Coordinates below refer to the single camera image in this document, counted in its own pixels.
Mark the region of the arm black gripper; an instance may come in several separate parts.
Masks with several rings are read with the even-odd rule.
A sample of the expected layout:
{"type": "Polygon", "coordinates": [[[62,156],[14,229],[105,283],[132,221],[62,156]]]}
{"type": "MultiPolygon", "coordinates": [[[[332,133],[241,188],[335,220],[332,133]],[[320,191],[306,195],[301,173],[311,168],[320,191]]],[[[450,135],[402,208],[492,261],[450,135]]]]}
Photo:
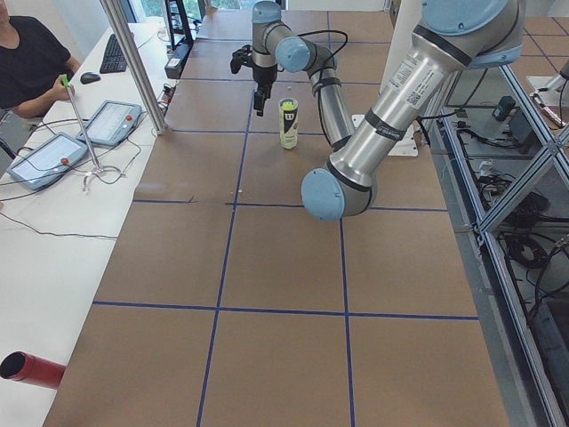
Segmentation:
{"type": "Polygon", "coordinates": [[[262,117],[265,103],[271,96],[271,87],[277,78],[275,58],[271,54],[254,54],[252,56],[252,75],[259,86],[254,92],[253,109],[258,117],[262,117]]]}

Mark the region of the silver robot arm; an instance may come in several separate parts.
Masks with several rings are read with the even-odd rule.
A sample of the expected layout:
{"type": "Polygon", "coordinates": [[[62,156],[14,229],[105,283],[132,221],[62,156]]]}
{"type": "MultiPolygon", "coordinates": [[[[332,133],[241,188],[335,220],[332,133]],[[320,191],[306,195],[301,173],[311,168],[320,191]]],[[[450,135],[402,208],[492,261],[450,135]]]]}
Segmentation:
{"type": "Polygon", "coordinates": [[[322,45],[294,34],[280,6],[259,1],[252,8],[252,68],[262,112],[276,69],[304,71],[323,109],[332,139],[325,166],[301,184],[305,209],[323,221],[358,215],[373,203],[375,171],[422,115],[440,85],[465,68],[491,68],[515,61],[522,50],[523,1],[424,1],[411,34],[412,46],[359,125],[341,94],[336,63],[322,45]]]}

